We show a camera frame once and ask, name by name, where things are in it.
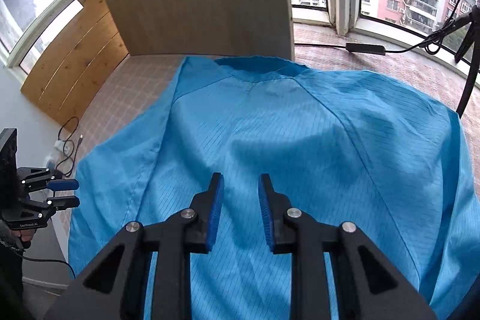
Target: person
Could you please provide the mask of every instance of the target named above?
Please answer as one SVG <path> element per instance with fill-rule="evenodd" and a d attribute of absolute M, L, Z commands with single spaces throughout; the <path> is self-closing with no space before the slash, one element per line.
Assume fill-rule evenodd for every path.
<path fill-rule="evenodd" d="M 36 231 L 36 229 L 11 231 L 3 221 L 0 221 L 0 274 L 3 274 L 5 281 L 20 299 L 23 296 L 23 259 L 19 255 L 22 255 L 22 244 L 32 240 Z"/>

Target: white wall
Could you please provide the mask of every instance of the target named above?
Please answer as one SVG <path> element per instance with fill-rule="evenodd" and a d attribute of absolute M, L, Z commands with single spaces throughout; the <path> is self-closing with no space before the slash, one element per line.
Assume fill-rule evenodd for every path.
<path fill-rule="evenodd" d="M 33 106 L 21 93 L 20 82 L 3 65 L 0 65 L 0 130 L 17 128 L 17 167 L 43 167 L 45 158 L 53 150 L 59 125 Z M 40 192 L 32 198 L 40 200 Z M 26 256 L 39 259 L 61 259 L 53 224 L 37 231 Z M 23 277 L 30 282 L 40 281 L 45 286 L 68 285 L 69 272 L 66 265 L 23 261 Z"/>

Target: silver pivot bolt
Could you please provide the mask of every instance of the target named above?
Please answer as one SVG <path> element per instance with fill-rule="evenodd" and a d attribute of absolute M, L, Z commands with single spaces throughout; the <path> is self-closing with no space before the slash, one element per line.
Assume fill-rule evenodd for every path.
<path fill-rule="evenodd" d="M 302 211 L 298 208 L 290 208 L 286 211 L 287 215 L 292 219 L 298 219 L 302 214 Z"/>
<path fill-rule="evenodd" d="M 140 223 L 138 221 L 130 221 L 125 229 L 129 232 L 136 232 L 140 228 Z"/>
<path fill-rule="evenodd" d="M 351 221 L 345 221 L 343 224 L 342 224 L 342 229 L 345 231 L 345 232 L 348 232 L 348 233 L 353 233 L 357 230 L 357 226 L 352 223 Z"/>
<path fill-rule="evenodd" d="M 195 211 L 190 208 L 184 209 L 180 212 L 180 216 L 182 216 L 184 219 L 191 219 L 193 216 L 195 216 Z"/>

